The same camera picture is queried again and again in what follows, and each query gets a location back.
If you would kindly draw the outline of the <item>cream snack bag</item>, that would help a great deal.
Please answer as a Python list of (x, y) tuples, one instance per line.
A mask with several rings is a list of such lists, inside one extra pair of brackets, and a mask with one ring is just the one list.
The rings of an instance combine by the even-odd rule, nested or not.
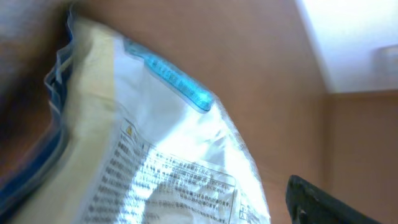
[(50, 70), (1, 96), (2, 223), (269, 223), (219, 98), (137, 42), (66, 12)]

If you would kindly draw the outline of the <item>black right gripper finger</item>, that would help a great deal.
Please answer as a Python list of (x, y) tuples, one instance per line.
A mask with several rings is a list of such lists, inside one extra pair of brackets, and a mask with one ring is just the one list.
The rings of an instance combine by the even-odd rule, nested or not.
[(297, 175), (289, 177), (285, 202), (293, 224), (380, 224)]

